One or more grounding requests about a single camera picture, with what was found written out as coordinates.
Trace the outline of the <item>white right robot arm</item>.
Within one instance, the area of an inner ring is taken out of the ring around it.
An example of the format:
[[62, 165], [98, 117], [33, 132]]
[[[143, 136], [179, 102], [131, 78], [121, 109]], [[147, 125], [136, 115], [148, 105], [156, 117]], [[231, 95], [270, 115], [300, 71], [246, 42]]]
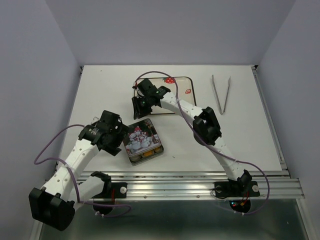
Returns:
[[201, 108], [185, 100], [165, 86], [156, 87], [145, 78], [133, 86], [137, 96], [132, 98], [133, 118], [140, 119], [152, 112], [157, 106], [181, 116], [191, 128], [194, 139], [207, 147], [224, 169], [230, 181], [231, 192], [242, 195], [248, 190], [252, 180], [250, 173], [232, 156], [221, 132], [221, 126], [211, 107]]

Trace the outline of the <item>metal tongs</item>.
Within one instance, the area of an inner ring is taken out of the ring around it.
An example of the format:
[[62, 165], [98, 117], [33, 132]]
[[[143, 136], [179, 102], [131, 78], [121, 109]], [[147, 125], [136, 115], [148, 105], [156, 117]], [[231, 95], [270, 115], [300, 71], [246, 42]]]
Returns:
[[211, 83], [219, 114], [224, 115], [224, 113], [226, 112], [229, 92], [231, 88], [231, 77], [228, 76], [226, 78], [220, 79], [212, 75]]

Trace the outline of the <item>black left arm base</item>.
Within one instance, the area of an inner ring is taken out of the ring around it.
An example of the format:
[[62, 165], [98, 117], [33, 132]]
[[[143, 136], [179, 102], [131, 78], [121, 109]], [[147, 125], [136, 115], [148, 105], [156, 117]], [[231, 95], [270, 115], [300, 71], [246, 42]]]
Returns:
[[92, 195], [92, 199], [125, 199], [127, 197], [127, 183], [126, 182], [109, 182], [107, 186], [95, 195]]

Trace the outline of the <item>square cookie tin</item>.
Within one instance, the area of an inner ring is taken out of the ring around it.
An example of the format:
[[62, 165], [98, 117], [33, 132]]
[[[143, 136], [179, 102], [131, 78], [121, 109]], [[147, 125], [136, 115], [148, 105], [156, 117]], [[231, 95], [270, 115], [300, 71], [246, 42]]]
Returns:
[[162, 144], [150, 144], [147, 147], [142, 147], [142, 145], [127, 144], [125, 145], [127, 156], [129, 162], [135, 166], [148, 161], [152, 158], [158, 157], [164, 152], [164, 147]]

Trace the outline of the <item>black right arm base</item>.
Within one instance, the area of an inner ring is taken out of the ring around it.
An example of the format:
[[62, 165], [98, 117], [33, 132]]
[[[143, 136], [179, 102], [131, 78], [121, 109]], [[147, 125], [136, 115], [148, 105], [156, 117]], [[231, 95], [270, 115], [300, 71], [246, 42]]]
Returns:
[[256, 181], [250, 181], [245, 186], [231, 181], [216, 181], [213, 183], [213, 194], [218, 199], [259, 197], [260, 190]]

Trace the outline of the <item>gold tin lid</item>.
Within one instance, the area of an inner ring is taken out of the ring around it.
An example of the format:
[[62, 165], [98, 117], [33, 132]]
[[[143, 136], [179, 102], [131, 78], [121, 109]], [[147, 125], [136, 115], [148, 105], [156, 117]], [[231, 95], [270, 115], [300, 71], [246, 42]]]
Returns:
[[130, 158], [162, 146], [162, 141], [150, 118], [135, 122], [128, 127], [129, 130], [123, 144]]

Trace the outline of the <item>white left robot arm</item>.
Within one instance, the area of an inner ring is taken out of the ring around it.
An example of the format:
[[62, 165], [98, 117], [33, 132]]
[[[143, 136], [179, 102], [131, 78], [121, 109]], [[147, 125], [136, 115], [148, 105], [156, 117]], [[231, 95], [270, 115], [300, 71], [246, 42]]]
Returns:
[[128, 126], [121, 117], [104, 110], [96, 122], [83, 126], [68, 157], [60, 162], [60, 168], [41, 187], [33, 188], [28, 195], [32, 217], [59, 231], [71, 224], [76, 211], [83, 205], [96, 208], [96, 214], [105, 218], [115, 208], [131, 207], [128, 204], [97, 203], [96, 196], [114, 196], [111, 177], [101, 171], [93, 172], [82, 184], [77, 184], [89, 162], [100, 152], [105, 151], [116, 156], [120, 145], [128, 133]]

